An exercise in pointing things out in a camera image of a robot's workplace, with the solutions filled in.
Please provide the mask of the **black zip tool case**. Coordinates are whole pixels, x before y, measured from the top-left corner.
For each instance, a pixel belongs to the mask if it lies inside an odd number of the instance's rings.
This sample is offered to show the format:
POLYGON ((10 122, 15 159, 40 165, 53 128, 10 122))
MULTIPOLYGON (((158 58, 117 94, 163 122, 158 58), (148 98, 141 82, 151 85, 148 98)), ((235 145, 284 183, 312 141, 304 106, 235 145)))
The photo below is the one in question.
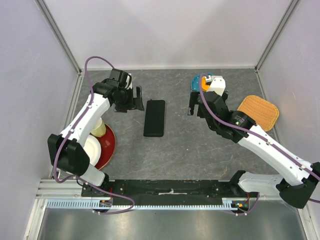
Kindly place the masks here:
POLYGON ((145 110, 144 137, 162 137, 165 130, 165 107, 164 100, 148 100, 145 110))

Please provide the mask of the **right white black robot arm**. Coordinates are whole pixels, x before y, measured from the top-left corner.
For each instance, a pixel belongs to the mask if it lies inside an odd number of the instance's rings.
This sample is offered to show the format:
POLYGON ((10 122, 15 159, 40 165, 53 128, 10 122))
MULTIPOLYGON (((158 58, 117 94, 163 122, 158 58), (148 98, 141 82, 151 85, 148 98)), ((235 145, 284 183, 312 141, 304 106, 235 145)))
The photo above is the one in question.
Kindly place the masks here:
POLYGON ((267 175, 239 170, 229 184, 230 193, 235 197, 245 192, 279 196, 292 207, 304 208, 320 181, 319 162, 310 163, 294 155, 269 136, 252 113, 228 109, 227 98, 227 91, 222 95, 192 91, 189 114, 193 115, 198 106, 197 116, 206 120, 210 130, 250 150, 277 171, 276 175, 267 175))

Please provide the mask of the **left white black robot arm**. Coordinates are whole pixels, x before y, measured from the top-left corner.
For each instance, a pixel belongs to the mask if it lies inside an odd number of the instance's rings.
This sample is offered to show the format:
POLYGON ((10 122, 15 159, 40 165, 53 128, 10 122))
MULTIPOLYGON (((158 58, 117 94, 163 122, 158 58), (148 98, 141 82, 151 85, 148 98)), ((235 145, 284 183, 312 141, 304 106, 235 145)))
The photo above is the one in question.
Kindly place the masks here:
POLYGON ((109 177, 90 163, 84 146, 99 118, 111 106, 118 113, 144 110, 142 88, 133 87, 131 74, 115 68, 108 78, 92 86, 85 104, 72 122, 60 134, 51 134, 47 140, 53 168, 92 184, 92 191, 99 197, 109 193, 109 177))

